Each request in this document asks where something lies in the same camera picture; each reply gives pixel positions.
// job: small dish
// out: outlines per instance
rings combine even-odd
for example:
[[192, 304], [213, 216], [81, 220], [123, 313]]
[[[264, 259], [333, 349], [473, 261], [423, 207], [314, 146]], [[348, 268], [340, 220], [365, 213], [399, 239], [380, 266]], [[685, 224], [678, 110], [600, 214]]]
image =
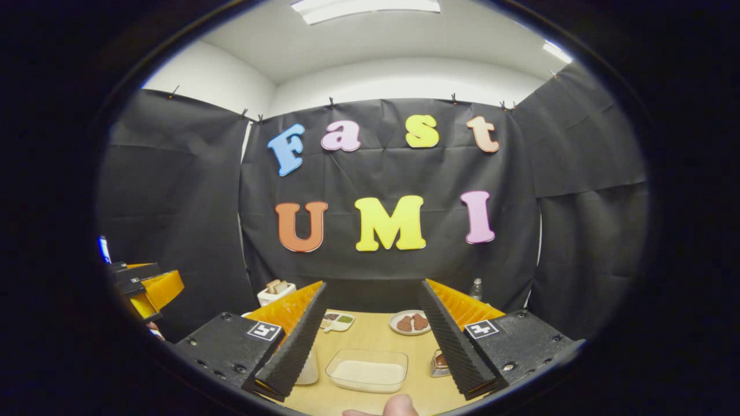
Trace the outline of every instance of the small dish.
[[342, 312], [326, 311], [324, 318], [321, 320], [320, 327], [324, 332], [329, 331], [346, 331], [354, 323], [354, 315]]
[[450, 367], [447, 365], [442, 350], [438, 349], [431, 357], [431, 376], [444, 377], [446, 375], [450, 375]]
[[406, 379], [408, 357], [402, 352], [341, 349], [326, 367], [337, 386], [368, 393], [393, 393]]
[[403, 317], [405, 317], [405, 316], [414, 316], [414, 314], [419, 314], [424, 319], [426, 319], [426, 315], [424, 315], [424, 311], [420, 311], [420, 310], [416, 310], [416, 309], [411, 309], [411, 310], [408, 310], [408, 311], [398, 312], [397, 314], [391, 316], [391, 320], [388, 322], [388, 325], [391, 327], [391, 329], [393, 329], [395, 332], [398, 332], [401, 335], [421, 335], [421, 334], [423, 334], [425, 332], [429, 332], [429, 330], [431, 329], [431, 325], [427, 325], [426, 328], [420, 329], [420, 330], [417, 331], [416, 329], [414, 329], [413, 321], [412, 321], [412, 324], [411, 324], [411, 331], [410, 332], [404, 332], [404, 331], [401, 331], [400, 329], [398, 329], [398, 326], [397, 325], [403, 319]]

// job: clear plastic container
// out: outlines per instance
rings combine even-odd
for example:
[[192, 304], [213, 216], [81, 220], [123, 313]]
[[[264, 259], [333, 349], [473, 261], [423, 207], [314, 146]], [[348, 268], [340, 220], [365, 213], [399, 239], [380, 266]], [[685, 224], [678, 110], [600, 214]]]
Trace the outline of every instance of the clear plastic container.
[[326, 367], [332, 383], [343, 389], [393, 393], [406, 379], [408, 357], [402, 352], [341, 349]]

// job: wooden table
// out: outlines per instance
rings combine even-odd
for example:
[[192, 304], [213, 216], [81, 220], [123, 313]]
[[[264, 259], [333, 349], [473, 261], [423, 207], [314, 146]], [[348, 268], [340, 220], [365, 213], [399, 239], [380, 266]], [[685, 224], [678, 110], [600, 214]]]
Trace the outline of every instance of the wooden table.
[[[452, 376], [433, 378], [431, 357], [439, 349], [431, 331], [421, 335], [401, 335], [388, 325], [393, 314], [349, 312], [354, 323], [345, 332], [316, 334], [313, 351], [316, 354], [319, 380], [305, 386], [296, 385], [284, 406], [314, 416], [340, 416], [343, 410], [355, 409], [381, 415], [386, 401], [393, 395], [406, 393], [414, 401], [420, 416], [435, 415], [472, 403], [457, 391]], [[395, 351], [408, 355], [408, 371], [401, 390], [391, 394], [355, 392], [334, 385], [325, 373], [326, 366], [340, 349]]]

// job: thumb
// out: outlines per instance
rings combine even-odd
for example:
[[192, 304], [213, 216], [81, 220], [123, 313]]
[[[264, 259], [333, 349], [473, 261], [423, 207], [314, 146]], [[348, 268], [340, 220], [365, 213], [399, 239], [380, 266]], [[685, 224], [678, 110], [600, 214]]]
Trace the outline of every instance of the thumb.
[[419, 416], [409, 395], [391, 397], [383, 409], [383, 416]]
[[369, 413], [360, 412], [359, 410], [345, 410], [342, 412], [342, 416], [380, 416], [380, 415], [371, 415]]

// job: white plate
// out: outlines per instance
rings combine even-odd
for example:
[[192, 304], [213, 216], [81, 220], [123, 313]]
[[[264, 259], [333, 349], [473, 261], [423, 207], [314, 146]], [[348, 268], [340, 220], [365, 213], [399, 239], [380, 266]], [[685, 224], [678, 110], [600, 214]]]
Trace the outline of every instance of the white plate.
[[[343, 331], [346, 331], [354, 323], [354, 315], [350, 315], [349, 313], [327, 310], [324, 316], [330, 313], [335, 313], [339, 316], [337, 316], [337, 319], [334, 319], [333, 321], [329, 319], [325, 319], [325, 318], [321, 320], [321, 328], [323, 328], [324, 332], [329, 332], [329, 331], [343, 332]], [[349, 317], [350, 319], [352, 319], [352, 322], [339, 322], [339, 318], [343, 316]]]
[[411, 332], [404, 332], [404, 331], [399, 330], [396, 327], [396, 325], [398, 325], [398, 323], [403, 319], [404, 316], [413, 317], [415, 313], [422, 315], [424, 319], [426, 319], [426, 315], [424, 315], [424, 311], [412, 309], [409, 311], [398, 312], [396, 315], [391, 316], [391, 320], [388, 322], [388, 325], [391, 326], [391, 329], [393, 329], [395, 332], [398, 332], [401, 335], [419, 335], [419, 334], [423, 334], [424, 332], [429, 332], [429, 330], [431, 329], [431, 325], [427, 325], [426, 328], [421, 329], [420, 331], [417, 331], [416, 329], [414, 329], [413, 321], [411, 321]]

